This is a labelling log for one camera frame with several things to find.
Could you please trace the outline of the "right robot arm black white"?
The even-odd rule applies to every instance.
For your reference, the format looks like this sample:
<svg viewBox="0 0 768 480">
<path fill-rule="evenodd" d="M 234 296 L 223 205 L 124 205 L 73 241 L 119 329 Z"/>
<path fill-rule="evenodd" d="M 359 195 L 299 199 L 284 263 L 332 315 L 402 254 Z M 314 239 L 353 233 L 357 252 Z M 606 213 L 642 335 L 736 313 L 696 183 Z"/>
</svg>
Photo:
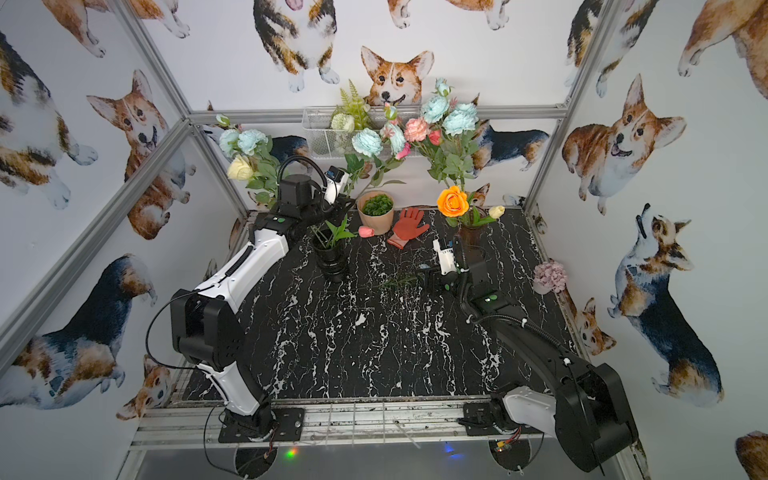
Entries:
<svg viewBox="0 0 768 480">
<path fill-rule="evenodd" d="M 489 279 L 482 251 L 454 238 L 434 241 L 437 266 L 422 272 L 426 288 L 455 297 L 469 321 L 499 340 L 537 374 L 547 392 L 513 387 L 491 402 L 498 429 L 527 425 L 554 437 L 584 472 L 600 467 L 639 439 L 619 374 L 594 365 L 535 325 Z"/>
</svg>

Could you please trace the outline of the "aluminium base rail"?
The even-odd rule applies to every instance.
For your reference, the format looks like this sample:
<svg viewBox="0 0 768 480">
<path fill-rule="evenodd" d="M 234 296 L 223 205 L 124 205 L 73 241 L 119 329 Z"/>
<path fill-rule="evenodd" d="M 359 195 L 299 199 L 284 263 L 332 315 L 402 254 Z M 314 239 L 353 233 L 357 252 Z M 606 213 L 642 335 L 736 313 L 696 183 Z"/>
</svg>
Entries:
<svg viewBox="0 0 768 480">
<path fill-rule="evenodd" d="M 222 408 L 194 402 L 188 408 L 151 410 L 139 423 L 131 451 L 165 449 L 326 447 L 406 443 L 421 446 L 434 442 L 501 440 L 518 429 L 492 427 L 468 434 L 459 423 L 479 405 L 484 396 L 404 397 L 395 399 L 347 398 L 340 401 L 280 400 L 274 410 L 297 408 L 303 416 L 288 421 L 289 432 L 263 439 L 252 433 L 237 433 L 223 425 Z"/>
</svg>

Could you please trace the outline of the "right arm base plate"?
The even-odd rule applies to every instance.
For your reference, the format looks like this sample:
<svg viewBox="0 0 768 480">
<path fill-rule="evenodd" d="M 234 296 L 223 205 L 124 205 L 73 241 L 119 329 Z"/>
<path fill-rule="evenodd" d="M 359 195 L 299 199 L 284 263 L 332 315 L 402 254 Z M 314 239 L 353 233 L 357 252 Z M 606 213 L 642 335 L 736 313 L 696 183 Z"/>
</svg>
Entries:
<svg viewBox="0 0 768 480">
<path fill-rule="evenodd" d="M 522 427 L 509 416 L 501 402 L 490 400 L 480 403 L 465 403 L 463 416 L 457 420 L 468 436 L 491 436 L 521 433 Z"/>
</svg>

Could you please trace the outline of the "red rubber glove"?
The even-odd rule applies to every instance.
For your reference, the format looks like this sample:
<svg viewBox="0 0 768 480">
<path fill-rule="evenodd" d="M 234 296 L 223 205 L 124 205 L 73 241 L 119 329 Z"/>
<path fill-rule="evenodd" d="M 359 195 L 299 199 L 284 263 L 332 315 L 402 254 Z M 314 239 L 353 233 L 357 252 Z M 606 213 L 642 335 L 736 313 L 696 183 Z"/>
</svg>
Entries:
<svg viewBox="0 0 768 480">
<path fill-rule="evenodd" d="M 392 227 L 392 235 L 387 239 L 389 245 L 403 250 L 406 244 L 425 233 L 430 225 L 423 222 L 424 211 L 409 207 L 401 211 L 399 220 Z"/>
</svg>

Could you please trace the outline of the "black left vase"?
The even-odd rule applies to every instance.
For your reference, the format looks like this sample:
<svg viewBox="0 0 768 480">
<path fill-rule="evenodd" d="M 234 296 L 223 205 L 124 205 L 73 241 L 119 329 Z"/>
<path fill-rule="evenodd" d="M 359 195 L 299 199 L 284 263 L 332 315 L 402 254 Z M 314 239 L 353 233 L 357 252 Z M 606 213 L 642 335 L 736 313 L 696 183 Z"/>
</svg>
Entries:
<svg viewBox="0 0 768 480">
<path fill-rule="evenodd" d="M 318 268 L 324 278 L 332 283 L 344 281 L 349 271 L 345 246 L 340 242 L 331 246 L 323 241 L 318 234 L 312 235 L 311 246 L 315 253 Z"/>
</svg>

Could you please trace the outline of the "light blue rose spray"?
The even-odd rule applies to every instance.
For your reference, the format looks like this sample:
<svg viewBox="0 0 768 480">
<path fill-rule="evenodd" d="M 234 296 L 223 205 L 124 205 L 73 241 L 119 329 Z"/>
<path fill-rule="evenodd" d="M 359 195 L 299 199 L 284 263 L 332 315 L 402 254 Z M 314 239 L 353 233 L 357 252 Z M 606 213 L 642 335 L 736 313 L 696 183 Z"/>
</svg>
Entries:
<svg viewBox="0 0 768 480">
<path fill-rule="evenodd" d="M 385 175 L 399 168 L 411 151 L 411 144 L 396 121 L 386 122 L 378 131 L 366 128 L 357 132 L 351 144 L 354 152 L 345 155 L 349 179 L 344 193 L 348 196 L 365 173 L 370 174 L 370 179 L 364 191 L 385 185 Z"/>
</svg>

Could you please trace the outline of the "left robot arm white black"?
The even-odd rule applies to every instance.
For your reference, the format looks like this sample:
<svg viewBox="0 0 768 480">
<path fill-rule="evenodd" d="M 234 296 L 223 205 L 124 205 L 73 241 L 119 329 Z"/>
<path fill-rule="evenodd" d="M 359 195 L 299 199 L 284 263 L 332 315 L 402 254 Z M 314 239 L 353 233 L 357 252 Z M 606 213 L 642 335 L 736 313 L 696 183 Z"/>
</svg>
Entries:
<svg viewBox="0 0 768 480">
<path fill-rule="evenodd" d="M 295 440 L 301 432 L 281 422 L 246 365 L 246 334 L 237 313 L 253 287 L 311 227 L 348 207 L 349 173 L 334 166 L 318 173 L 318 182 L 306 174 L 279 173 L 276 202 L 257 215 L 244 247 L 195 289 L 177 291 L 169 303 L 174 350 L 211 381 L 223 399 L 226 420 L 250 439 Z"/>
</svg>

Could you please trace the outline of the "green fern in basket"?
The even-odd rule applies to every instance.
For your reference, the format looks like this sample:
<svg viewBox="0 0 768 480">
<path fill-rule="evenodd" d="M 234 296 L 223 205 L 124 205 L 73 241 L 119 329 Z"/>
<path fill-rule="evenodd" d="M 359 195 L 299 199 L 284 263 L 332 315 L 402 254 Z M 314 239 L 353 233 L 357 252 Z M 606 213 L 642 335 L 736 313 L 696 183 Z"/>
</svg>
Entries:
<svg viewBox="0 0 768 480">
<path fill-rule="evenodd" d="M 342 103 L 336 107 L 331 115 L 330 128 L 335 131 L 351 133 L 370 128 L 370 106 L 359 94 L 352 81 L 348 83 L 348 89 L 340 89 Z"/>
</svg>

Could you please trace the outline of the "orange rose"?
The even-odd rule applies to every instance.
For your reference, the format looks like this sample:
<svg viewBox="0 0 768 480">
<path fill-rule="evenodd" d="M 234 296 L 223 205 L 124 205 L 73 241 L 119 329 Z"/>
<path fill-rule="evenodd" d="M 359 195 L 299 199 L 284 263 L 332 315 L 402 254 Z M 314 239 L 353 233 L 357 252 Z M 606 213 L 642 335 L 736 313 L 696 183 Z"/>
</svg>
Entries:
<svg viewBox="0 0 768 480">
<path fill-rule="evenodd" d="M 451 186 L 441 192 L 437 207 L 446 218 L 459 218 L 470 208 L 468 195 L 459 186 Z"/>
</svg>

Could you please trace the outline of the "pink tulip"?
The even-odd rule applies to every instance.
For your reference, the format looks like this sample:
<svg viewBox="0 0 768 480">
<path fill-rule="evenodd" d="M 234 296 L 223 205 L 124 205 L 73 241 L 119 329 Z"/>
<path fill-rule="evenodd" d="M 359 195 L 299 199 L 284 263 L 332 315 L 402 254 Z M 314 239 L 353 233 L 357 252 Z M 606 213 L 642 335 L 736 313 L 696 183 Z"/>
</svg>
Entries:
<svg viewBox="0 0 768 480">
<path fill-rule="evenodd" d="M 358 229 L 358 235 L 360 238 L 371 238 L 375 235 L 375 231 L 371 227 L 360 226 Z"/>
</svg>

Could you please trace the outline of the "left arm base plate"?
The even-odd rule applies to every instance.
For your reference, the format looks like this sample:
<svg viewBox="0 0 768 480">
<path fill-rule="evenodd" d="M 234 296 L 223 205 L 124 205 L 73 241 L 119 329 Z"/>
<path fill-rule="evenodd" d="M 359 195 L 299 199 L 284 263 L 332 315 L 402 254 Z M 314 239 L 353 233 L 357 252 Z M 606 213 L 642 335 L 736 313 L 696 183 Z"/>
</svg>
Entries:
<svg viewBox="0 0 768 480">
<path fill-rule="evenodd" d="M 306 410 L 303 408 L 276 408 L 265 406 L 251 416 L 225 411 L 218 441 L 296 442 L 301 438 Z"/>
</svg>

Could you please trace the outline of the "blue and yellow rose spray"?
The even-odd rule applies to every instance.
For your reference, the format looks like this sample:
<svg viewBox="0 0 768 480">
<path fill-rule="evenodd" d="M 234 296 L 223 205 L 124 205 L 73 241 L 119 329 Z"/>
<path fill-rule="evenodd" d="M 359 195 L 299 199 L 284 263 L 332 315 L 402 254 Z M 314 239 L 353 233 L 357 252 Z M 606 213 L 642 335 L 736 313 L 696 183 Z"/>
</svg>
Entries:
<svg viewBox="0 0 768 480">
<path fill-rule="evenodd" d="M 223 128 L 218 146 L 231 160 L 227 177 L 243 182 L 249 198 L 259 209 L 271 209 L 277 200 L 280 166 L 271 154 L 273 139 L 256 129 L 244 130 L 222 114 L 216 115 L 216 122 Z"/>
</svg>

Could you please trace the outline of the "terracotta pot green plant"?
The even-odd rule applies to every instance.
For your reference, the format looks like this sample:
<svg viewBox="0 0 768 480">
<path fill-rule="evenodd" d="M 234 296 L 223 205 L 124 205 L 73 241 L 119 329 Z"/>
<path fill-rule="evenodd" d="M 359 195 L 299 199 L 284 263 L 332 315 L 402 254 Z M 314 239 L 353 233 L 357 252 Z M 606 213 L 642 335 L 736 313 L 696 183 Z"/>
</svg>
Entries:
<svg viewBox="0 0 768 480">
<path fill-rule="evenodd" d="M 361 195 L 357 210 L 362 225 L 371 228 L 376 236 L 384 235 L 392 227 L 394 200 L 386 192 L 372 191 Z"/>
</svg>

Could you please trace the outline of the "tall blue pink bouquet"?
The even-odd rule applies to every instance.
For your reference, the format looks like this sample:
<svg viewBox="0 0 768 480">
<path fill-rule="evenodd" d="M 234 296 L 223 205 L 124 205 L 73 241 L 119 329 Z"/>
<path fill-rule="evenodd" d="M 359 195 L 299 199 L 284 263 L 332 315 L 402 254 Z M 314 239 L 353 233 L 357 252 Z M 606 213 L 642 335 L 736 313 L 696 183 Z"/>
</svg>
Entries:
<svg viewBox="0 0 768 480">
<path fill-rule="evenodd" d="M 435 81 L 433 95 L 421 105 L 419 115 L 406 122 L 396 109 L 385 108 L 387 122 L 379 131 L 397 161 L 418 154 L 429 162 L 427 173 L 446 186 L 461 189 L 474 177 L 472 155 L 479 150 L 479 123 L 475 103 L 460 103 L 444 78 Z"/>
</svg>

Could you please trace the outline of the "mauve hydrangea flower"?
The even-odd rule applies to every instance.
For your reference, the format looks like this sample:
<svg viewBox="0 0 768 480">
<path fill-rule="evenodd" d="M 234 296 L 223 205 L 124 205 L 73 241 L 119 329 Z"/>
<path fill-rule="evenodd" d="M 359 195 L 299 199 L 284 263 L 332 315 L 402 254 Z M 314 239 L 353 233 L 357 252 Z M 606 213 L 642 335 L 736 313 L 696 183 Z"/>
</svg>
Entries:
<svg viewBox="0 0 768 480">
<path fill-rule="evenodd" d="M 560 293 L 566 289 L 568 275 L 564 266 L 556 261 L 547 261 L 534 268 L 533 288 L 542 295 Z"/>
</svg>

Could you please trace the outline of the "white tulip right vase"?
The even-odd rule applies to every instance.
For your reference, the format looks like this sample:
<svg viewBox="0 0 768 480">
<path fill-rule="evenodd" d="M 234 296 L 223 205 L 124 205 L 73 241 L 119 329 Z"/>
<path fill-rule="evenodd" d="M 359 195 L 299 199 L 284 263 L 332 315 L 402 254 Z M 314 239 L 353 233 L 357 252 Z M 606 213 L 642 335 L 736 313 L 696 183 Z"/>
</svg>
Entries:
<svg viewBox="0 0 768 480">
<path fill-rule="evenodd" d="M 488 210 L 484 210 L 479 207 L 474 207 L 472 209 L 472 212 L 473 212 L 473 216 L 472 216 L 473 225 L 475 227 L 481 227 L 484 225 L 488 225 L 490 223 L 494 223 L 497 220 L 499 220 L 505 213 L 505 207 L 494 206 Z"/>
</svg>

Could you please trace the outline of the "dark glass right vase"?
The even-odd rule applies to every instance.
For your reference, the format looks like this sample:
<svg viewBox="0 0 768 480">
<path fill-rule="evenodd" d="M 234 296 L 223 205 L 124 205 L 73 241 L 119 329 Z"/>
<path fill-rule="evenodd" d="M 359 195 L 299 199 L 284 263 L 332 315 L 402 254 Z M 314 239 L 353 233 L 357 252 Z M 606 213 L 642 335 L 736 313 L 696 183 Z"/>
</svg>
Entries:
<svg viewBox="0 0 768 480">
<path fill-rule="evenodd" d="M 460 224 L 457 232 L 461 244 L 463 262 L 467 267 L 478 264 L 486 259 L 484 239 L 487 228 L 485 226 L 466 226 Z"/>
</svg>

